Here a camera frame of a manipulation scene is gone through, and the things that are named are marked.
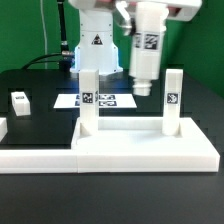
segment black surface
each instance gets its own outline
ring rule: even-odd
[[[101,80],[101,92],[131,93],[132,80]],[[163,80],[137,109],[101,109],[102,116],[161,116]],[[32,115],[15,116],[10,92],[24,90]],[[9,132],[3,148],[69,148],[78,109],[54,110],[57,94],[78,93],[77,79],[58,71],[6,71],[0,75],[0,116]],[[191,116],[220,155],[224,101],[185,75],[181,116]],[[224,170],[218,173],[0,175],[0,224],[223,224]]]

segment green background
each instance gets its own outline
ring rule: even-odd
[[[191,22],[167,21],[161,68],[178,67],[224,97],[224,1],[204,0]],[[70,48],[79,42],[78,12],[65,4]],[[48,52],[60,51],[56,0],[44,0]],[[0,72],[18,69],[44,54],[44,37],[39,0],[0,1]],[[120,63],[129,68],[131,38],[114,27],[114,42]]]

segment white base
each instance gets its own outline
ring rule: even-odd
[[[78,172],[217,172],[220,156],[191,118],[177,136],[162,134],[162,118],[100,117],[83,136],[77,120],[72,149]]]
[[[161,134],[162,118],[100,117],[82,136],[77,120],[70,150],[0,150],[0,173],[217,172],[219,154],[190,118],[180,135]]]

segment black cable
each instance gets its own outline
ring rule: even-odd
[[[34,65],[34,64],[53,63],[53,62],[59,63],[60,61],[56,61],[56,60],[55,61],[35,61],[35,62],[30,63],[29,66],[27,64],[27,68],[25,68],[25,69],[28,69],[31,65]]]
[[[30,65],[34,64],[34,62],[37,62],[41,59],[44,59],[44,58],[50,58],[50,57],[56,57],[56,56],[61,56],[61,53],[53,53],[53,54],[47,54],[47,55],[43,55],[43,56],[40,56],[40,57],[37,57],[35,59],[33,59],[32,61],[30,61],[29,63],[25,64],[22,69],[27,69],[30,67]]]
[[[69,51],[67,37],[66,37],[64,1],[65,0],[57,0],[59,21],[60,21],[60,31],[61,31],[61,51]]]

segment paper sheet with markers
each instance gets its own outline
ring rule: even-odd
[[[79,94],[59,94],[55,109],[76,108],[80,105]],[[132,94],[99,94],[100,108],[137,108]]]

